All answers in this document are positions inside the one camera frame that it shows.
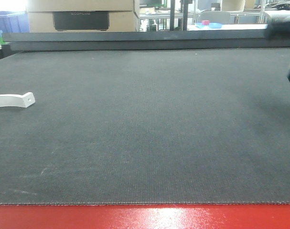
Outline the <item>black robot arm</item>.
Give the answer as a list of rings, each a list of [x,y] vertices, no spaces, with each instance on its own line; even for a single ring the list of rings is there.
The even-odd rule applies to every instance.
[[[267,27],[264,31],[264,37],[268,41],[290,44],[290,15],[285,17],[274,16],[268,19]],[[287,75],[290,83],[290,69]]]

